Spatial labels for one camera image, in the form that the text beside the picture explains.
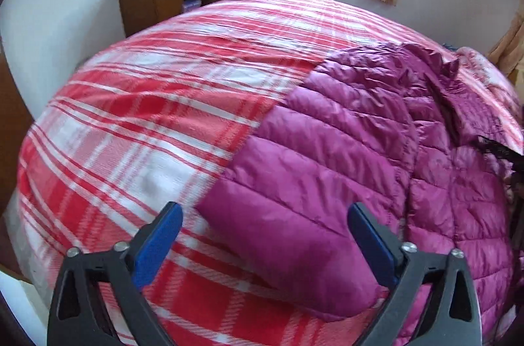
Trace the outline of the magenta puffer jacket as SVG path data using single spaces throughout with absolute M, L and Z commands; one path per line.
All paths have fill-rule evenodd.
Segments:
M 197 210 L 268 284 L 322 318 L 314 345 L 349 345 L 353 317 L 384 296 L 350 235 L 363 203 L 425 252 L 465 254 L 489 334 L 515 272 L 505 142 L 462 59 L 405 44 L 334 53 L 274 107 Z

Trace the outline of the red plaid bed sheet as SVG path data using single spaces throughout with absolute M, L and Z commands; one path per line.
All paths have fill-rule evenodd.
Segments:
M 112 45 L 51 99 L 20 150 L 18 211 L 32 281 L 51 298 L 66 252 L 128 241 L 168 202 L 180 235 L 152 286 L 180 345 L 314 345 L 322 318 L 264 281 L 198 203 L 267 114 L 328 56 L 383 44 L 457 56 L 430 38 L 334 0 L 224 0 Z M 518 118 L 463 66 L 460 78 L 522 149 Z

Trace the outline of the side window curtain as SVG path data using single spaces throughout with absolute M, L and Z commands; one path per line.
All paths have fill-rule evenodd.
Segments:
M 514 15 L 508 31 L 489 51 L 488 60 L 507 77 L 523 64 L 523 6 Z

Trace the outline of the pink floral blanket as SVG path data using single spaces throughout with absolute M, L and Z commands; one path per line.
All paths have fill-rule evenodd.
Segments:
M 494 97 L 513 115 L 521 116 L 521 104 L 510 81 L 484 55 L 473 48 L 461 47 L 456 50 L 461 65 L 476 77 Z

